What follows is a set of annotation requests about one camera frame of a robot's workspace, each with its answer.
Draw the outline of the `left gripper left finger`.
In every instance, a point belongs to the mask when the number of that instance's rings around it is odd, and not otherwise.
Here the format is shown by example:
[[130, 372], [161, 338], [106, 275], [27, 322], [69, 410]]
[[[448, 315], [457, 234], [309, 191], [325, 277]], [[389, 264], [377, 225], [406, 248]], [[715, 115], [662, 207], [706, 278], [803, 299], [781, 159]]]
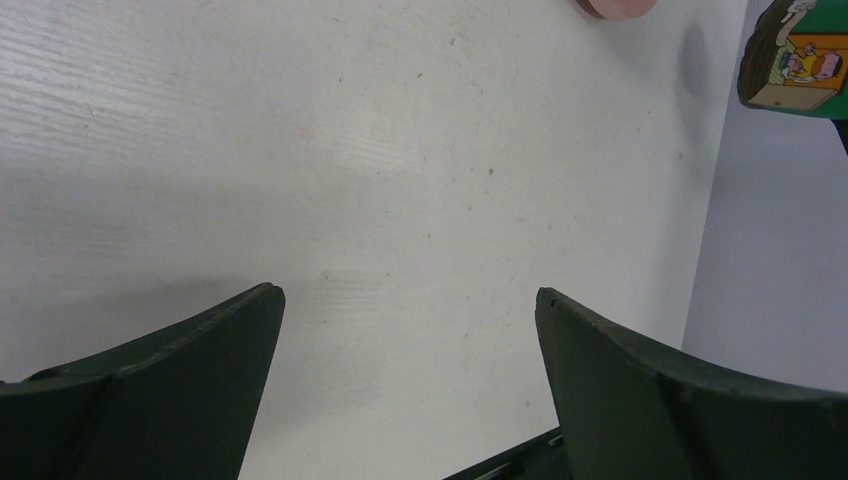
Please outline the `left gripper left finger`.
[[235, 479], [278, 342], [283, 290], [1, 387], [5, 479]]

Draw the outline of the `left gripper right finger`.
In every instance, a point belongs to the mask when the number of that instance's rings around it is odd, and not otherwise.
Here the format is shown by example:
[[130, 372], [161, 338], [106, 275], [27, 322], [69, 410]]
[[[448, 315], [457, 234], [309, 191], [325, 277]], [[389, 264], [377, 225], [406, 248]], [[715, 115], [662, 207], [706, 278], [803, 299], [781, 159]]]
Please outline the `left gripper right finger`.
[[847, 397], [744, 374], [552, 288], [535, 323], [576, 479], [843, 479]]

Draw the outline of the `green roll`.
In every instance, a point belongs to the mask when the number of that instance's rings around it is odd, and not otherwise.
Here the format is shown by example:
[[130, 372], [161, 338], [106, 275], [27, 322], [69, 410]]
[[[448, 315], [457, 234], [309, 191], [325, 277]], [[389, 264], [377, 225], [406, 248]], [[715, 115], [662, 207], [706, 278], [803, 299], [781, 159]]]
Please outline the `green roll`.
[[847, 3], [773, 1], [745, 44], [737, 78], [752, 109], [847, 118]]

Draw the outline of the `pink three-tier shelf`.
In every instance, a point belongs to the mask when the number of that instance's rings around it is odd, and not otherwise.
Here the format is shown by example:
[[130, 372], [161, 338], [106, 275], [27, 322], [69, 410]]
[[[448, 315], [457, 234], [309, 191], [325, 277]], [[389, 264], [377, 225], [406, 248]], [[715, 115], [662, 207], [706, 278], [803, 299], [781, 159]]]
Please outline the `pink three-tier shelf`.
[[620, 21], [646, 15], [657, 0], [576, 0], [576, 3], [594, 18]]

